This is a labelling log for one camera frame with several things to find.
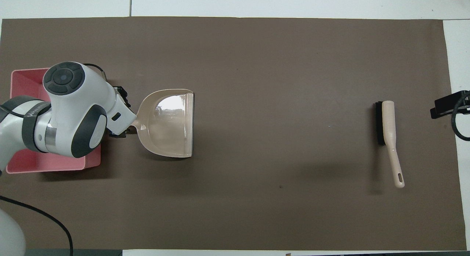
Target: pink bin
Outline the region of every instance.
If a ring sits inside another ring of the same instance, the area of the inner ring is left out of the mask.
[[[44,87],[42,87],[42,78],[47,69],[48,68],[13,71],[11,73],[10,98],[18,95],[29,95],[44,101],[50,101]],[[17,152],[10,160],[7,166],[7,172],[25,173],[82,170],[98,166],[100,163],[101,145],[96,147],[96,149],[87,156],[78,159],[23,149]]]

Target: brush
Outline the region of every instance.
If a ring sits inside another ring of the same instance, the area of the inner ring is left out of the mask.
[[[386,145],[397,188],[403,188],[405,181],[397,154],[397,132],[395,129],[395,104],[393,101],[376,102],[376,129],[379,145]]]

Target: robot control button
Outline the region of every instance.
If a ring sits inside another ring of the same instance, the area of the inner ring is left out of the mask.
[[[80,69],[82,66],[80,66],[80,64],[78,63],[75,63],[75,62],[62,62],[59,64],[59,67],[60,68],[69,68],[71,70],[78,70]]]
[[[47,70],[46,74],[44,75],[44,82],[50,82],[52,80],[52,74],[57,70],[56,67],[52,67]]]
[[[50,84],[47,88],[49,90],[51,90],[52,92],[55,92],[55,93],[66,93],[67,92],[67,87],[65,87],[65,86]]]
[[[73,79],[73,74],[70,70],[59,69],[54,72],[52,78],[54,79],[55,83],[59,85],[65,85]]]
[[[72,87],[72,89],[75,89],[82,82],[83,82],[83,73],[81,71],[75,71],[73,72],[73,79],[70,82],[69,86]]]

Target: circular button pad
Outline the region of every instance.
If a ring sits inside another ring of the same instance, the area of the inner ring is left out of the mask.
[[[84,70],[76,62],[62,62],[47,70],[42,80],[44,88],[54,95],[75,92],[84,82]]]

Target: beige dustpan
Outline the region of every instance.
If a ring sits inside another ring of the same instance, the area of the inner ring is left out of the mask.
[[[193,153],[194,93],[166,89],[148,95],[132,123],[142,145],[154,154],[187,158]]]

